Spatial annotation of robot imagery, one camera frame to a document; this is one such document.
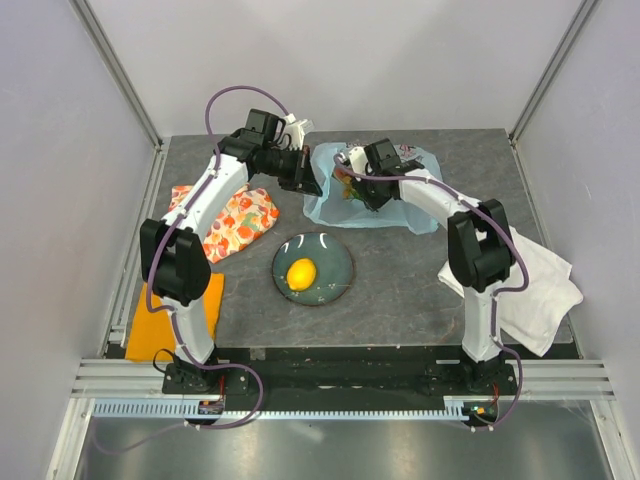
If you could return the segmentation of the light blue plastic bag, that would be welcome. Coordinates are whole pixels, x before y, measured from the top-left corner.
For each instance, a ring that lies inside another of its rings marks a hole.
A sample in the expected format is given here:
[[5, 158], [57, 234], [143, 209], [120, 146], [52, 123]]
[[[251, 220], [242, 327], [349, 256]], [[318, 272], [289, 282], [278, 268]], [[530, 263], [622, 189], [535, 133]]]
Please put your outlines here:
[[311, 163], [322, 194], [304, 197], [304, 215], [316, 224], [339, 228], [405, 227], [416, 235], [435, 232], [438, 221], [414, 205], [390, 200], [377, 211], [365, 206], [350, 189], [348, 181], [341, 178], [342, 173], [335, 169], [334, 156], [346, 153], [353, 146], [345, 142], [316, 146]]

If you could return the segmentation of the yellow fake lemon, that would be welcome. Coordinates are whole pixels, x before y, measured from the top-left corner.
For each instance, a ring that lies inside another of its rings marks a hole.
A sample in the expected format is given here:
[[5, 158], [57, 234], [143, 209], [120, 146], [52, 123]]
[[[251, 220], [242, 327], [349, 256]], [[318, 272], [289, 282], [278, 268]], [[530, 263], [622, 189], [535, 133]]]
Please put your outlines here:
[[310, 258], [295, 260], [286, 273], [286, 283], [291, 291], [305, 291], [314, 283], [317, 267]]

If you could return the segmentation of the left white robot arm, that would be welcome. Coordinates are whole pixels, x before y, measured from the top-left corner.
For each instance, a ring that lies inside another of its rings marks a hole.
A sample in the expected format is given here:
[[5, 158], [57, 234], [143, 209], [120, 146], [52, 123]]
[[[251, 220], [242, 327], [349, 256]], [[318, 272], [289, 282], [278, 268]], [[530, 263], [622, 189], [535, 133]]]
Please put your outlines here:
[[253, 109], [244, 127], [223, 137], [187, 196], [162, 219], [139, 230], [141, 273], [149, 312], [169, 317], [174, 349], [163, 371], [165, 394], [209, 394], [218, 390], [229, 365], [214, 358], [204, 295], [211, 280], [205, 238], [233, 195], [256, 174], [277, 179], [287, 191], [319, 196], [306, 135], [309, 119]]

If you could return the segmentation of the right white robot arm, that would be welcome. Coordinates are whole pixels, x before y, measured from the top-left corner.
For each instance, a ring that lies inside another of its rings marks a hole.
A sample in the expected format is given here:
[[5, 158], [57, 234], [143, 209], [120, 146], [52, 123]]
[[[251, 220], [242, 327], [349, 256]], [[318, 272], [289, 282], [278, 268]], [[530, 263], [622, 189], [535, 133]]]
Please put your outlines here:
[[504, 368], [494, 294], [514, 264], [504, 207], [460, 193], [417, 160], [401, 160], [387, 139], [351, 148], [344, 164], [355, 172], [353, 187], [367, 208], [402, 201], [446, 229], [448, 266], [463, 287], [465, 319], [460, 363], [444, 378], [473, 394], [490, 389]]

